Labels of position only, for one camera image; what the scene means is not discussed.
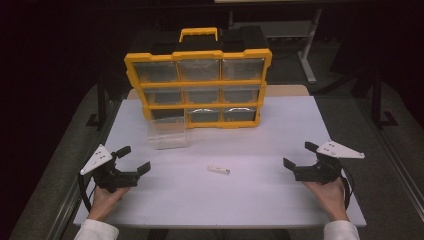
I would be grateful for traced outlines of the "yellow black drawer organizer cabinet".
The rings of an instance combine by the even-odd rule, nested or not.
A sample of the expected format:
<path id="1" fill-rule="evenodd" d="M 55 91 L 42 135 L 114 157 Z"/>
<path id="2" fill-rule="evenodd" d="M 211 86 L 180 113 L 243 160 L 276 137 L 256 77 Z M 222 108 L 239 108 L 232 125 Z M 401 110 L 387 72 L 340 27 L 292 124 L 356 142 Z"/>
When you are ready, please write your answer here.
<path id="1" fill-rule="evenodd" d="M 272 52 L 259 26 L 142 31 L 124 58 L 146 120 L 256 127 Z"/>

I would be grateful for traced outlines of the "white metal desk leg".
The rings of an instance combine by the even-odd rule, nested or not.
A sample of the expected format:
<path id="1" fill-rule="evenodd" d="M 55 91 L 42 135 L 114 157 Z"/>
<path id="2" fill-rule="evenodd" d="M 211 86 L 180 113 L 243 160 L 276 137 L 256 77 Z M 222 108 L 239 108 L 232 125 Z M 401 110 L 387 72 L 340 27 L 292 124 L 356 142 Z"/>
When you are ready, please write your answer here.
<path id="1" fill-rule="evenodd" d="M 316 34 L 316 31 L 318 29 L 319 21 L 321 18 L 322 10 L 316 9 L 314 13 L 314 17 L 311 21 L 308 34 L 306 36 L 306 44 L 303 47 L 302 50 L 298 51 L 298 59 L 300 61 L 301 67 L 303 69 L 303 72 L 305 74 L 306 80 L 309 84 L 315 84 L 317 82 L 315 75 L 313 73 L 313 70 L 310 66 L 310 63 L 308 61 L 309 52 L 312 47 L 312 43 Z"/>

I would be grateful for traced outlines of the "person's right hand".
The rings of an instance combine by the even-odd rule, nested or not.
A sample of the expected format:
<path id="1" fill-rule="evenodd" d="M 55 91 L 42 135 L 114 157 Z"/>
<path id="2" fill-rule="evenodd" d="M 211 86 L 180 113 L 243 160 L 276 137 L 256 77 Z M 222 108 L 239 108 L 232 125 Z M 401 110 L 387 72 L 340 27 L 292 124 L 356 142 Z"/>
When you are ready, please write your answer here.
<path id="1" fill-rule="evenodd" d="M 344 185 L 340 178 L 324 185 L 315 182 L 304 182 L 304 185 L 315 195 L 331 221 L 349 220 L 344 202 Z"/>

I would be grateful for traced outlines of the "small white stick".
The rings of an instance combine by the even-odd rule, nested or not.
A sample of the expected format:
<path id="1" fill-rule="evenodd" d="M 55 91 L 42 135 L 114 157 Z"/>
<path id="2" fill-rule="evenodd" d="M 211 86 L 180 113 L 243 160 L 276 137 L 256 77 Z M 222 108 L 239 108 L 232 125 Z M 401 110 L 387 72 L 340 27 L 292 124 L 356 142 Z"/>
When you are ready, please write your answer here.
<path id="1" fill-rule="evenodd" d="M 223 175 L 229 175 L 230 169 L 219 167 L 219 166 L 207 166 L 207 170 L 214 173 L 219 173 Z"/>

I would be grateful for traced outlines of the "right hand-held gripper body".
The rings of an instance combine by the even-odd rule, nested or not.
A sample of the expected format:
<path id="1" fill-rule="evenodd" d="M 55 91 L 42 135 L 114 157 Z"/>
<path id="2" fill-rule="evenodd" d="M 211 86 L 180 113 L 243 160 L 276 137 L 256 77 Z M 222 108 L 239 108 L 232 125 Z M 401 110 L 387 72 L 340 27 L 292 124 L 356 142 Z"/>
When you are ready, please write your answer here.
<path id="1" fill-rule="evenodd" d="M 327 184 L 341 176 L 341 159 L 364 159 L 365 154 L 358 152 L 335 141 L 318 145 L 317 161 L 311 166 L 296 166 L 294 176 L 296 181 L 317 182 Z"/>

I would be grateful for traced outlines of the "person's left hand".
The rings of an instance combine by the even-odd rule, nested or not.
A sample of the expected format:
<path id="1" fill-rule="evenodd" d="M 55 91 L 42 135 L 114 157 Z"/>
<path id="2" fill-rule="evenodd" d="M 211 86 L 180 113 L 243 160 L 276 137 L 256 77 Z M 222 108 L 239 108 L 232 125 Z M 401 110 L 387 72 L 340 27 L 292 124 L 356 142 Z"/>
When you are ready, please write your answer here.
<path id="1" fill-rule="evenodd" d="M 104 222 L 128 191 L 129 188 L 118 188 L 115 192 L 110 193 L 106 189 L 96 187 L 88 219 Z"/>

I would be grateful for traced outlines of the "clear plastic drawer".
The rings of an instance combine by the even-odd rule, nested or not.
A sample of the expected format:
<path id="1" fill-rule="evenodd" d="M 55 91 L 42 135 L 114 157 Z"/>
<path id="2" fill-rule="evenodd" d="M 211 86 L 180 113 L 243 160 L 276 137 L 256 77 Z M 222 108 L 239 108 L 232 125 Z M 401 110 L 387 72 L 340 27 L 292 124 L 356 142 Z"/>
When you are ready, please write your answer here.
<path id="1" fill-rule="evenodd" d="M 151 120 L 147 140 L 156 150 L 186 147 L 188 138 L 185 118 L 170 117 Z"/>

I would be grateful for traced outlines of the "black metal stand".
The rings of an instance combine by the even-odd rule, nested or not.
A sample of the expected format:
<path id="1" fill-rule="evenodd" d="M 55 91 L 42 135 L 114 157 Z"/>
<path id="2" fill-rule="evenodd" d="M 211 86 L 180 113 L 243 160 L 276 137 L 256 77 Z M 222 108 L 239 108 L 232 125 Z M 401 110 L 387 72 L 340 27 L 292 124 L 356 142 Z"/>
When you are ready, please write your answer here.
<path id="1" fill-rule="evenodd" d="M 382 106 L 382 79 L 379 69 L 374 70 L 372 80 L 372 103 L 371 103 L 371 119 L 375 126 L 382 130 L 387 126 L 397 126 L 398 123 L 390 111 L 383 111 Z"/>
<path id="2" fill-rule="evenodd" d="M 96 127 L 97 131 L 101 130 L 106 121 L 106 89 L 103 77 L 100 77 L 96 84 L 97 89 L 97 112 L 90 115 L 86 125 Z"/>

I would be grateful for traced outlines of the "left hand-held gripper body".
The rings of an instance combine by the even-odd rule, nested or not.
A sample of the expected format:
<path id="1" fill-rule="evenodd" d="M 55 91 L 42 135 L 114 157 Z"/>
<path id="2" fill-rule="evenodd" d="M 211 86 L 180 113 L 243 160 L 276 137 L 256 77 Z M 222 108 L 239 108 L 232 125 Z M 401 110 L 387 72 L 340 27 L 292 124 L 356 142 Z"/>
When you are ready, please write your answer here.
<path id="1" fill-rule="evenodd" d="M 80 175 L 92 174 L 94 182 L 102 189 L 110 193 L 118 188 L 135 187 L 140 176 L 135 172 L 122 172 L 116 168 L 115 152 L 109 152 L 106 147 L 100 144 L 87 163 L 80 170 Z"/>

